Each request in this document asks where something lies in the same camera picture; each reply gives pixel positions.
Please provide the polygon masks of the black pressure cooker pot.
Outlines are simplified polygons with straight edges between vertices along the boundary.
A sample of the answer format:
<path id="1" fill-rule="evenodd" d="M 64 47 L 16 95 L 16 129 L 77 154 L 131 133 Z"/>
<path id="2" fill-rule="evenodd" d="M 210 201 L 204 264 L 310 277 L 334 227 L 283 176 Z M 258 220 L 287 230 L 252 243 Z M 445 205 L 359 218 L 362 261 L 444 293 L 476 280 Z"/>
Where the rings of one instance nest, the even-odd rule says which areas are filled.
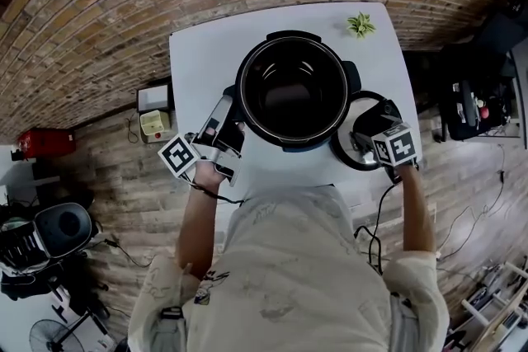
<path id="1" fill-rule="evenodd" d="M 276 31 L 241 62 L 235 83 L 233 120 L 288 153 L 327 143 L 342 125 L 361 78 L 318 35 Z"/>

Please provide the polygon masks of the black cart with bottles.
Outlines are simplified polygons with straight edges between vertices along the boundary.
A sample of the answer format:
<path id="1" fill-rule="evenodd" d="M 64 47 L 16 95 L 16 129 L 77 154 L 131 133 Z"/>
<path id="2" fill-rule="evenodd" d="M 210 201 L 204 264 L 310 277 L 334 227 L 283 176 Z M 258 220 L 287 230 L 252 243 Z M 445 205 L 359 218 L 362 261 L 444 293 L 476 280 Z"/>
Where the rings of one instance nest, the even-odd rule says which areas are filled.
<path id="1" fill-rule="evenodd" d="M 438 94 L 441 128 L 434 135 L 435 140 L 520 143 L 515 85 L 511 77 L 444 83 Z M 482 107 L 489 110 L 489 117 L 484 120 L 479 115 Z"/>

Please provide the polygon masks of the white drawer cabinet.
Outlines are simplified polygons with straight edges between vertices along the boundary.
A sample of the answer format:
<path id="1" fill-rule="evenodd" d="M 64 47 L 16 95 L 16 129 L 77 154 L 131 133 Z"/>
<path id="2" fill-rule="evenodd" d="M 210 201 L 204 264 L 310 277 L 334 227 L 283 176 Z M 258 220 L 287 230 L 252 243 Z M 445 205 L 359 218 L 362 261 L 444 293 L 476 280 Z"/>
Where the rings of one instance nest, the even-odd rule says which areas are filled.
<path id="1" fill-rule="evenodd" d="M 161 143 L 162 141 L 170 138 L 172 130 L 173 130 L 172 126 L 174 125 L 174 118 L 173 118 L 174 101 L 173 101 L 173 95 L 172 95 L 172 86 L 170 83 L 142 88 L 136 92 L 136 111 L 138 113 L 138 124 L 139 124 L 139 115 L 142 112 L 148 112 L 151 110 L 164 110 L 170 115 L 171 129 L 167 131 L 166 133 L 162 134 L 162 137 L 159 141 L 153 142 L 153 143 Z"/>

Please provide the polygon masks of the red metal box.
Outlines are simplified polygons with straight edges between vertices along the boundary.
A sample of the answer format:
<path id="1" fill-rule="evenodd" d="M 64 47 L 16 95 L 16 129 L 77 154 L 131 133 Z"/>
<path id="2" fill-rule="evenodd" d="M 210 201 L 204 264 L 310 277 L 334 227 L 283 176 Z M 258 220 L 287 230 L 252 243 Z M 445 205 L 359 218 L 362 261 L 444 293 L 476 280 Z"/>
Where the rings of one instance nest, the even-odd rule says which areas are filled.
<path id="1" fill-rule="evenodd" d="M 29 129 L 17 140 L 24 159 L 62 157 L 76 150 L 73 131 L 67 129 Z"/>

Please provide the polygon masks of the person's left hand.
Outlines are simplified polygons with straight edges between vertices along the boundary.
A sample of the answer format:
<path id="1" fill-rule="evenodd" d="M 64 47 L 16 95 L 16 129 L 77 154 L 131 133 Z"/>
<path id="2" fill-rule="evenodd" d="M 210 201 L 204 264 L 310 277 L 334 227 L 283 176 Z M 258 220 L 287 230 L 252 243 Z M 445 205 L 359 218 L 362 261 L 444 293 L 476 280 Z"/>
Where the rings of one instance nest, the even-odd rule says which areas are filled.
<path id="1" fill-rule="evenodd" d="M 217 195 L 220 184 L 224 181 L 225 175 L 218 173 L 215 164 L 209 161 L 198 161 L 194 175 L 194 183 L 209 192 Z"/>

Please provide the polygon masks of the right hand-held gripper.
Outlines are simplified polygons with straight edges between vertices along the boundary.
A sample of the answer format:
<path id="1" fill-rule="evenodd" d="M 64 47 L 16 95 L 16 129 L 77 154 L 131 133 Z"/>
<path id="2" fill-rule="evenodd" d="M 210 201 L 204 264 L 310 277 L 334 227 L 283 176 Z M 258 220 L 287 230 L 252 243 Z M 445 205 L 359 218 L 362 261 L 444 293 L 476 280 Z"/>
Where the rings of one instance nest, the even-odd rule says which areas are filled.
<path id="1" fill-rule="evenodd" d="M 400 183 L 398 166 L 416 166 L 417 151 L 412 129 L 406 123 L 390 128 L 390 119 L 372 117 L 365 121 L 362 133 L 350 132 L 352 156 L 357 162 L 378 162 L 392 183 Z"/>

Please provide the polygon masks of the white table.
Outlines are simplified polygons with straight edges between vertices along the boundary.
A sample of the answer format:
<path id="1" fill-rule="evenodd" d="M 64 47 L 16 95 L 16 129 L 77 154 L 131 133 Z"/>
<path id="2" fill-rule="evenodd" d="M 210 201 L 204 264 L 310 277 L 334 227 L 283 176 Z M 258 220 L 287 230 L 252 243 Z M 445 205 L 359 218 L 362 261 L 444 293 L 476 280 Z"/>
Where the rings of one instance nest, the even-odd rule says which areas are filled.
<path id="1" fill-rule="evenodd" d="M 358 39 L 347 18 L 370 15 L 374 34 Z M 343 60 L 358 68 L 363 89 L 393 100 L 412 128 L 422 153 L 413 90 L 402 50 L 385 5 L 379 2 L 320 2 L 276 7 L 225 17 L 174 32 L 169 38 L 170 68 L 177 127 L 196 132 L 234 84 L 238 68 L 252 48 L 275 31 L 307 31 L 322 38 Z M 357 171 L 341 164 L 328 145 L 306 153 L 286 153 L 245 130 L 242 166 L 234 186 L 223 183 L 221 195 L 242 199 L 265 190 L 333 184 L 354 194 L 389 182 L 383 170 Z"/>

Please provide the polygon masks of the white desk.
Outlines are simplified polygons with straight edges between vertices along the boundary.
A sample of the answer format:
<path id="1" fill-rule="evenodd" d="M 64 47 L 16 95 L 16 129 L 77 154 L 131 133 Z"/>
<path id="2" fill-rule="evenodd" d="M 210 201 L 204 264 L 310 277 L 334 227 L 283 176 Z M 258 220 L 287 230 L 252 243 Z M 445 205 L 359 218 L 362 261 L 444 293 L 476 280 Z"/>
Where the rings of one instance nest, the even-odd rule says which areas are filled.
<path id="1" fill-rule="evenodd" d="M 59 176 L 38 176 L 36 160 L 13 161 L 11 145 L 0 145 L 0 205 L 37 201 L 37 188 L 59 182 Z"/>

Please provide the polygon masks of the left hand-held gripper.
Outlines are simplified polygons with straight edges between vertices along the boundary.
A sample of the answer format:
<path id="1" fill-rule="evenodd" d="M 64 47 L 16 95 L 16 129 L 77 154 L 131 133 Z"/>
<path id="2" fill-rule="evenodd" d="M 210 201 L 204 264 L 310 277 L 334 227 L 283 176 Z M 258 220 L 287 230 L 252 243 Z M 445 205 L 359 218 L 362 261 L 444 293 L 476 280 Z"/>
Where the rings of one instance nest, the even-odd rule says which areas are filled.
<path id="1" fill-rule="evenodd" d="M 182 178 L 198 161 L 211 162 L 215 170 L 234 186 L 242 164 L 241 152 L 245 140 L 243 123 L 226 122 L 233 98 L 222 95 L 198 134 L 188 142 L 184 135 L 177 134 L 158 155 L 169 171 Z"/>

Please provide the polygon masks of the small green plant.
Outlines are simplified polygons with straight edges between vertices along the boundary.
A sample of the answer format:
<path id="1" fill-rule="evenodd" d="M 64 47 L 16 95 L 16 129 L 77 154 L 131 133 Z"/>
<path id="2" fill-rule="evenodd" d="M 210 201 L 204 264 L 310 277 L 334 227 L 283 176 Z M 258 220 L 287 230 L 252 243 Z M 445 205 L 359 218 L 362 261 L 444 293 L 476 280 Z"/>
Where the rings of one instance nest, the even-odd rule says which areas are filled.
<path id="1" fill-rule="evenodd" d="M 376 27 L 370 22 L 370 15 L 359 12 L 356 16 L 346 19 L 347 30 L 358 39 L 365 38 L 368 34 L 374 34 Z"/>

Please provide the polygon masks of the black desk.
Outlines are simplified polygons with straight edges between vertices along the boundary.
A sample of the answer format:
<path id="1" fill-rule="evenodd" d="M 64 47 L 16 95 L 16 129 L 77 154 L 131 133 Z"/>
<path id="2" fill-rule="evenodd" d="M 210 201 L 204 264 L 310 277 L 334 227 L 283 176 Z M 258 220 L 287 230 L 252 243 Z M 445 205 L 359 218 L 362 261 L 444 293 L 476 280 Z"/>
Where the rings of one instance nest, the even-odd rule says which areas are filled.
<path id="1" fill-rule="evenodd" d="M 528 149 L 528 39 L 515 46 L 511 58 L 516 68 L 516 100 L 521 125 L 521 139 Z"/>

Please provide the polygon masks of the person's right forearm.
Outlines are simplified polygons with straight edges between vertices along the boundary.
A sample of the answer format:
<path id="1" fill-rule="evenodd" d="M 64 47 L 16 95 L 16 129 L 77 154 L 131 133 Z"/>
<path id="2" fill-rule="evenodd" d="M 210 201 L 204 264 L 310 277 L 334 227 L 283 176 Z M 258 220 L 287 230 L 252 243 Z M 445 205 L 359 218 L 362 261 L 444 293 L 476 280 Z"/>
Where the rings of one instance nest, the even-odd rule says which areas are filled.
<path id="1" fill-rule="evenodd" d="M 435 253 L 435 232 L 419 172 L 413 165 L 396 170 L 403 186 L 403 249 Z"/>

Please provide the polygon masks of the black pressure cooker lid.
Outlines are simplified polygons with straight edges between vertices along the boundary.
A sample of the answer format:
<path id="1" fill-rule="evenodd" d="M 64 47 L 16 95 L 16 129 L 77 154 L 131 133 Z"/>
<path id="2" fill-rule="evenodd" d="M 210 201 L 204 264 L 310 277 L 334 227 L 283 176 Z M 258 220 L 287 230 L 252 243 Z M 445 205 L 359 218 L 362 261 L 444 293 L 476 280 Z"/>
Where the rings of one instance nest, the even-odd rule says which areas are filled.
<path id="1" fill-rule="evenodd" d="M 358 171 L 374 171 L 382 167 L 376 162 L 357 162 L 352 154 L 350 132 L 362 133 L 362 126 L 372 117 L 385 117 L 390 119 L 390 128 L 402 122 L 395 103 L 381 96 L 379 93 L 361 90 L 352 95 L 348 115 L 331 137 L 330 147 L 333 154 L 346 166 Z"/>

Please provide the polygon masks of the person's beige shirt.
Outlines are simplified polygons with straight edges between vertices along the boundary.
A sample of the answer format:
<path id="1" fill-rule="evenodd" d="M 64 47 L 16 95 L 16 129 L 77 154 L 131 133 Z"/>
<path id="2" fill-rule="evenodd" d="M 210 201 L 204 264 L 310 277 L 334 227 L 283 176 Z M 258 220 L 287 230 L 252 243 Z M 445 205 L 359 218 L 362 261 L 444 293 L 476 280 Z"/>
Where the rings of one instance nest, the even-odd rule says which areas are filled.
<path id="1" fill-rule="evenodd" d="M 449 325 L 436 258 L 404 251 L 376 272 L 337 189 L 244 203 L 203 279 L 159 256 L 128 330 L 131 352 L 441 352 Z"/>

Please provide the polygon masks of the white wooden rack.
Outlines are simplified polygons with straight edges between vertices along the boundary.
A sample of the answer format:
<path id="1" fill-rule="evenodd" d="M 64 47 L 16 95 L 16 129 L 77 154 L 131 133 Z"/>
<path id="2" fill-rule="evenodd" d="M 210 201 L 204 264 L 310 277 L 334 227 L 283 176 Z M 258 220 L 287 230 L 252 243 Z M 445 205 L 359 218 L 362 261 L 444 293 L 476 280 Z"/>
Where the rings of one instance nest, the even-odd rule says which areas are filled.
<path id="1" fill-rule="evenodd" d="M 516 352 L 528 347 L 528 255 L 486 269 L 461 300 L 443 352 Z"/>

